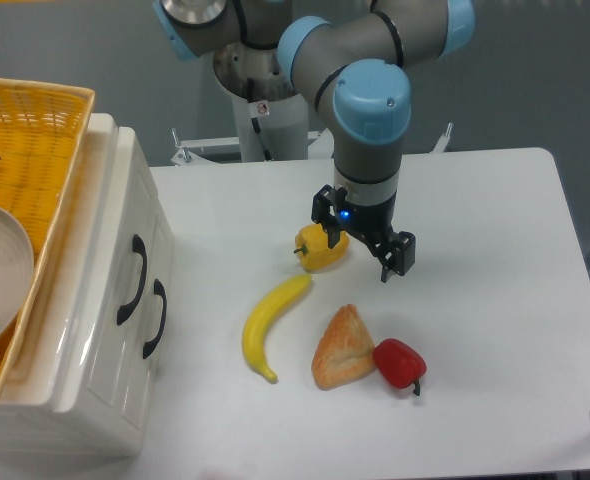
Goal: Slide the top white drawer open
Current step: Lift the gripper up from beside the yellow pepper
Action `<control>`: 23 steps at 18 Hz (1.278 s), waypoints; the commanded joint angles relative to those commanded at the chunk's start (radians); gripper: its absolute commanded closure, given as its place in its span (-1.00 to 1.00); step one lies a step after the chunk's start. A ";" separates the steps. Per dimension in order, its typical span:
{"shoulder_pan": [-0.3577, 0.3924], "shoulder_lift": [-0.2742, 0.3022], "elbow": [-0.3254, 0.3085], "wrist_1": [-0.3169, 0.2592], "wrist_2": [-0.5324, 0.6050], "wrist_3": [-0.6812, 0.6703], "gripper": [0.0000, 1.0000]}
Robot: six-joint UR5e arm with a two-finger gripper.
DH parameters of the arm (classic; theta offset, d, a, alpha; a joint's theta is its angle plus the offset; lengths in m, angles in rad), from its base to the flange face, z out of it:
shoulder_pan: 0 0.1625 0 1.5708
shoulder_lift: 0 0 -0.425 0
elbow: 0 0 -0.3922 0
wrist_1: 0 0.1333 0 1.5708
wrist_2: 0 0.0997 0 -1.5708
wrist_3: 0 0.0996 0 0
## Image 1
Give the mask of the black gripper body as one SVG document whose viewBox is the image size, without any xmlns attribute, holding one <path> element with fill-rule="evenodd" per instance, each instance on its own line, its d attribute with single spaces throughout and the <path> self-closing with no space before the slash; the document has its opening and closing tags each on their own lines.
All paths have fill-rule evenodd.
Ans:
<svg viewBox="0 0 590 480">
<path fill-rule="evenodd" d="M 394 233 L 392 218 L 396 195 L 376 205 L 359 205 L 348 200 L 348 191 L 335 191 L 335 218 L 350 236 L 364 243 L 373 256 L 386 256 Z"/>
</svg>

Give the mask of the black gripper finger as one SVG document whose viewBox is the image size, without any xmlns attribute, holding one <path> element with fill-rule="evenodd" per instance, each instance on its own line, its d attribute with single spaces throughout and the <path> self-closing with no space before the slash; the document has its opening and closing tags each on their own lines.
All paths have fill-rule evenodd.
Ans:
<svg viewBox="0 0 590 480">
<path fill-rule="evenodd" d="M 347 190 L 323 186 L 313 197 L 311 220 L 322 227 L 327 235 L 327 246 L 334 248 L 340 241 L 341 232 L 345 230 L 344 221 L 340 219 Z"/>
<path fill-rule="evenodd" d="M 416 237 L 410 232 L 389 231 L 375 246 L 374 256 L 381 264 L 382 283 L 392 276 L 404 276 L 415 263 Z"/>
</svg>

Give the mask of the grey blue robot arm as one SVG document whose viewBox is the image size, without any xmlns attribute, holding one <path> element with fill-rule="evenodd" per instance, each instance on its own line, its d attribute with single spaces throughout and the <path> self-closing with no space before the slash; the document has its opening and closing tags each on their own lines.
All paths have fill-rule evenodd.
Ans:
<svg viewBox="0 0 590 480">
<path fill-rule="evenodd" d="M 245 161 L 302 159 L 308 115 L 333 139 L 334 179 L 314 197 L 312 220 L 330 246 L 362 242 L 382 278 L 404 275 L 416 240 L 392 227 L 404 135 L 411 119 L 407 67 L 466 45 L 469 1 L 372 1 L 334 26 L 296 17 L 289 1 L 157 1 L 154 12 L 178 57 L 213 58 L 230 96 Z"/>
</svg>

